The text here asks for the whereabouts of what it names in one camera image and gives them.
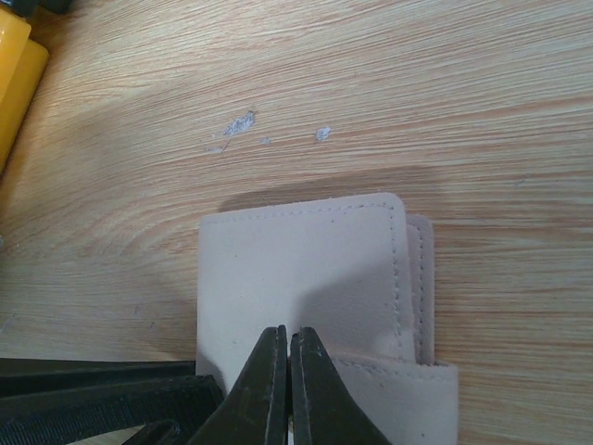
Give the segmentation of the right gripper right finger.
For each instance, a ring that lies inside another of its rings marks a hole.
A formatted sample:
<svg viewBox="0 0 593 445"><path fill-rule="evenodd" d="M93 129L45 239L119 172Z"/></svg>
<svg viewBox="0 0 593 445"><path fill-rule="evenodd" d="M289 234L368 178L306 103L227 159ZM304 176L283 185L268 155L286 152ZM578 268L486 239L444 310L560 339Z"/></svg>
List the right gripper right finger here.
<svg viewBox="0 0 593 445"><path fill-rule="evenodd" d="M290 346L295 444L386 444L387 438L349 394L311 327Z"/></svg>

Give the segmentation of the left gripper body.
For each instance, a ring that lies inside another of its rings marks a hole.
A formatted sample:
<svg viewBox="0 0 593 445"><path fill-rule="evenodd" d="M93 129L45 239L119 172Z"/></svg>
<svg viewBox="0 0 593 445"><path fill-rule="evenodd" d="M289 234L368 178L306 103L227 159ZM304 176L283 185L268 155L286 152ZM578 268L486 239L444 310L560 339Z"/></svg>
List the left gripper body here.
<svg viewBox="0 0 593 445"><path fill-rule="evenodd" d="M210 375L3 398L1 442L69 444L126 428L165 424L172 429L170 442L184 444L221 401L221 389Z"/></svg>

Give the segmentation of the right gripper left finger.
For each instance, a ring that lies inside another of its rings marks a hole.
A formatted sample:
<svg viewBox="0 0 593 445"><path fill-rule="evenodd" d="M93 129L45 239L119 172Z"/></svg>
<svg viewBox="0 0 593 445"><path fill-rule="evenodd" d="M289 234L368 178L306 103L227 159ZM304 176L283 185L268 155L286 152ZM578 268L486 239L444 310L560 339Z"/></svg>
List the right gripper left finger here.
<svg viewBox="0 0 593 445"><path fill-rule="evenodd" d="M263 330L233 388L189 442L287 442L287 337L283 325Z"/></svg>

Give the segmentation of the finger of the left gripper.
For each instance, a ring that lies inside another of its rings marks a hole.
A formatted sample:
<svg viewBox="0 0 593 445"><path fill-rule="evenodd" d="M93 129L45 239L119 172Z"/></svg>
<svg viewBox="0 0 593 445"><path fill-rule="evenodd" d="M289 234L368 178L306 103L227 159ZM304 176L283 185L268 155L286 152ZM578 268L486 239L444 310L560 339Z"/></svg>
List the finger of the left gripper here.
<svg viewBox="0 0 593 445"><path fill-rule="evenodd" d="M2 358L1 393L32 394L194 373L194 361L93 362Z"/></svg>

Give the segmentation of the beige card holder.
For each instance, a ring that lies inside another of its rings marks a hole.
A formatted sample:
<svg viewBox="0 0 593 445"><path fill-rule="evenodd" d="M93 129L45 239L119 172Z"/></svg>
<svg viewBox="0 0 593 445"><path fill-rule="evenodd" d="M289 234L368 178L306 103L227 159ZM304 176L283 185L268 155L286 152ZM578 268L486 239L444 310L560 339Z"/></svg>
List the beige card holder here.
<svg viewBox="0 0 593 445"><path fill-rule="evenodd" d="M196 371L224 391L261 332L319 335L394 444L458 440L457 368L435 356L431 221L390 193L236 210L199 228Z"/></svg>

